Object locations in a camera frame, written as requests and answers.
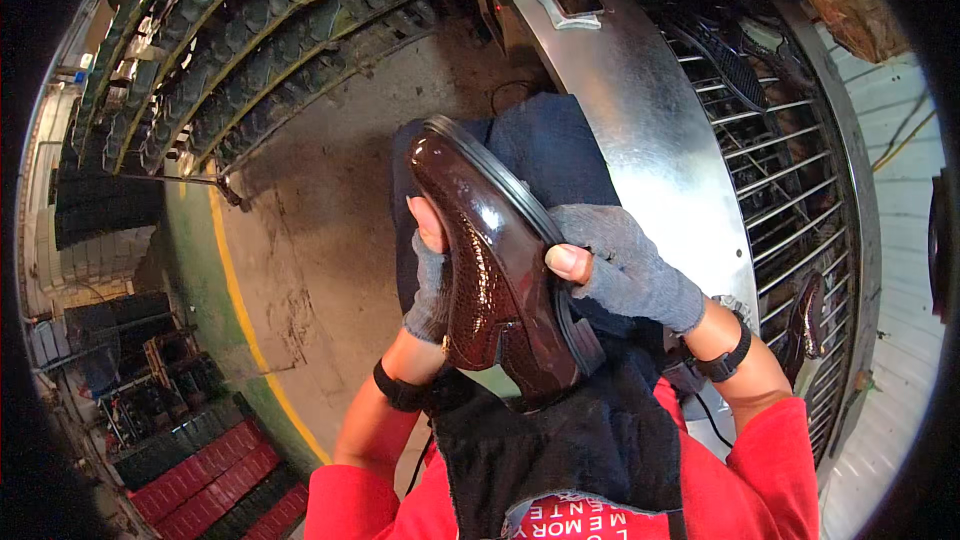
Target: black wristband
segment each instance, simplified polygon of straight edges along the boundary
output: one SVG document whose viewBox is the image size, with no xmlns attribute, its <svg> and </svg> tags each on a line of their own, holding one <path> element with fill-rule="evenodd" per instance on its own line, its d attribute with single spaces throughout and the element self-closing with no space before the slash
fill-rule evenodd
<svg viewBox="0 0 960 540">
<path fill-rule="evenodd" d="M 428 385 L 414 385 L 402 379 L 392 379 L 383 370 L 383 359 L 373 367 L 373 381 L 376 387 L 387 397 L 387 403 L 397 411 L 415 414 L 424 408 L 424 398 L 430 389 Z"/>
<path fill-rule="evenodd" d="M 750 342 L 753 334 L 750 328 L 743 320 L 743 316 L 737 311 L 733 311 L 736 320 L 740 323 L 740 341 L 731 353 L 720 354 L 713 360 L 697 359 L 697 369 L 706 376 L 711 382 L 726 382 L 737 373 L 738 366 L 743 363 L 750 350 Z"/>
</svg>

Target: hand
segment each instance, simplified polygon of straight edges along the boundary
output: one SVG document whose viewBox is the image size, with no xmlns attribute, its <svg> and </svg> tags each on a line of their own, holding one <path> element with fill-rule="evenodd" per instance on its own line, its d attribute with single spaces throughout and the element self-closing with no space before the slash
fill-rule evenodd
<svg viewBox="0 0 960 540">
<path fill-rule="evenodd" d="M 429 201 L 422 196 L 407 197 L 407 208 L 416 219 L 411 244 L 416 253 L 414 306 L 403 316 L 403 328 L 414 338 L 440 344 L 450 321 L 450 258 L 445 254 L 444 226 Z"/>
<path fill-rule="evenodd" d="M 570 243 L 552 246 L 546 266 L 581 284 L 573 290 L 574 298 L 588 296 L 611 313 L 654 319 L 681 335 L 700 323 L 704 294 L 661 258 L 629 212 L 561 205 L 551 209 L 550 216 Z"/>
</svg>

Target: brown patent leather shoe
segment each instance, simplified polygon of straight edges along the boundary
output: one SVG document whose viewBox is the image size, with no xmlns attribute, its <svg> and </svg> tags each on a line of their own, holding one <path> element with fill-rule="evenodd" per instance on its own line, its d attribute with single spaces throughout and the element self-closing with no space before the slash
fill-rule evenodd
<svg viewBox="0 0 960 540">
<path fill-rule="evenodd" d="M 514 411 L 539 410 L 604 360 L 590 324 L 572 320 L 564 282 L 544 263 L 563 236 L 526 186 L 466 130 L 444 116 L 424 127 L 408 159 L 450 245 L 447 360 Z"/>
<path fill-rule="evenodd" d="M 820 327 L 823 309 L 824 276 L 812 271 L 803 280 L 787 319 L 787 358 L 783 373 L 791 386 L 797 381 L 805 359 L 815 361 L 824 354 L 824 333 Z"/>
</svg>

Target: metal grille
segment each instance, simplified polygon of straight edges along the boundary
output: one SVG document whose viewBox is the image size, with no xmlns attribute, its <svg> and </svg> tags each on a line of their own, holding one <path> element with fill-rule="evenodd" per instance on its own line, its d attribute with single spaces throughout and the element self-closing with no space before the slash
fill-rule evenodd
<svg viewBox="0 0 960 540">
<path fill-rule="evenodd" d="M 713 64 L 664 32 L 693 85 L 726 160 L 750 239 L 760 335 L 784 362 L 787 319 L 810 271 L 825 282 L 823 356 L 795 390 L 807 404 L 816 463 L 822 459 L 840 414 L 852 334 L 857 329 L 856 210 L 844 196 L 848 176 L 842 149 L 831 146 L 815 109 L 816 90 L 802 95 L 761 60 L 747 57 L 763 85 L 765 112 L 748 110 Z"/>
</svg>

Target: concrete floor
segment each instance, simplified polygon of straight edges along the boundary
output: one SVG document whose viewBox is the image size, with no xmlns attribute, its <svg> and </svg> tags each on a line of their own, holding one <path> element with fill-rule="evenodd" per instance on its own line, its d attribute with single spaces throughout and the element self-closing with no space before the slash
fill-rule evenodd
<svg viewBox="0 0 960 540">
<path fill-rule="evenodd" d="M 231 175 L 251 207 L 222 203 L 249 321 L 290 405 L 328 454 L 354 393 L 401 323 L 391 136 L 434 113 L 488 117 L 498 85 L 535 74 L 510 67 L 492 43 L 476 47 L 453 20 L 310 105 Z M 524 98 L 521 87 L 504 88 L 497 108 Z M 398 492 L 427 436 L 421 420 L 397 473 Z"/>
</svg>

